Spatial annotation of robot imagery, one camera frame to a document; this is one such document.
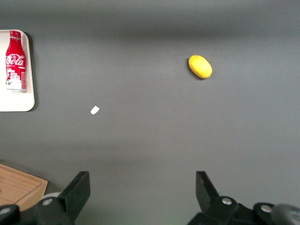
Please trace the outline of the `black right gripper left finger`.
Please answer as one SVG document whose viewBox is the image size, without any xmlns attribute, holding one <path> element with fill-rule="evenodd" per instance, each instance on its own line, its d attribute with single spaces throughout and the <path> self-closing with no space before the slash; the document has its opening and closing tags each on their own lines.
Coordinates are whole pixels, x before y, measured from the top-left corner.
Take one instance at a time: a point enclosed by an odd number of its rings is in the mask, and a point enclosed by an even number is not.
<svg viewBox="0 0 300 225">
<path fill-rule="evenodd" d="M 16 204 L 0 207 L 2 225 L 74 225 L 90 197 L 90 174 L 79 172 L 58 196 L 43 197 L 27 210 Z"/>
</svg>

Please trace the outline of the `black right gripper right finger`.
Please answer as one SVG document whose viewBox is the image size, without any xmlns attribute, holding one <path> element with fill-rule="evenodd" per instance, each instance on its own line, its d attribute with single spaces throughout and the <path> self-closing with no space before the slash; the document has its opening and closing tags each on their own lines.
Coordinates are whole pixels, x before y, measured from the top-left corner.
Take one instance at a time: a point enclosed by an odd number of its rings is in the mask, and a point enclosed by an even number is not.
<svg viewBox="0 0 300 225">
<path fill-rule="evenodd" d="M 190 225 L 284 225 L 285 218 L 275 210 L 275 205 L 258 202 L 251 209 L 229 196 L 221 196 L 207 173 L 196 172 L 195 194 L 201 212 Z"/>
</svg>

